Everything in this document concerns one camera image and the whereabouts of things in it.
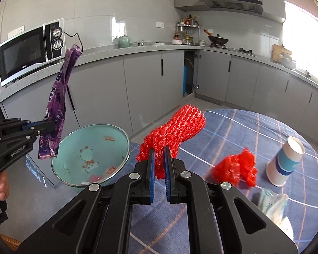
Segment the person's left hand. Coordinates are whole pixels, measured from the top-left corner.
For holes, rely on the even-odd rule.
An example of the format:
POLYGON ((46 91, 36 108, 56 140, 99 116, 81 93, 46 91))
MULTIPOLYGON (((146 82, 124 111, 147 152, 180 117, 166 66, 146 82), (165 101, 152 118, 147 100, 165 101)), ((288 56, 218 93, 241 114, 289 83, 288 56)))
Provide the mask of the person's left hand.
POLYGON ((8 183, 8 173, 3 171, 0 173, 0 200, 5 201, 10 193, 10 186, 8 183))

